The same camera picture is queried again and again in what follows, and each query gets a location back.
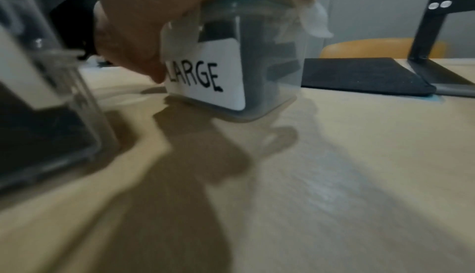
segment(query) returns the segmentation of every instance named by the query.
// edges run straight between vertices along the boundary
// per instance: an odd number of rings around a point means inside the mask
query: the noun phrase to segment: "orange chair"
[[[391,57],[404,59],[407,58],[413,41],[413,38],[387,38],[343,42],[326,46],[322,50],[320,58]],[[436,42],[429,57],[445,58],[446,51],[446,43]]]

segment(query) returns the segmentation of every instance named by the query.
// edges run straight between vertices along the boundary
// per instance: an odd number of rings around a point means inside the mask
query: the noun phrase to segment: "black mat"
[[[435,93],[434,86],[392,58],[308,58],[302,87],[409,96]]]

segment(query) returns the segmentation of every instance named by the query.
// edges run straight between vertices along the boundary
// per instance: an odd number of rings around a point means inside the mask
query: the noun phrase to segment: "hand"
[[[100,0],[95,7],[95,46],[116,65],[165,79],[160,62],[162,26],[203,0]]]

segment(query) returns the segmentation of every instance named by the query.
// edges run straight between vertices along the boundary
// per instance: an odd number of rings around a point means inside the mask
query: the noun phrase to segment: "black metal stand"
[[[450,13],[475,10],[475,0],[429,0],[414,38],[408,62],[414,71],[442,95],[475,97],[475,84],[431,61],[428,56]]]

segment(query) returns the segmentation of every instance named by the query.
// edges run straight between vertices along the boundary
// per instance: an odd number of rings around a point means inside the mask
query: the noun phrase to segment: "table surface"
[[[475,270],[475,99],[302,89],[238,123],[84,75],[124,148],[0,203],[3,272]]]

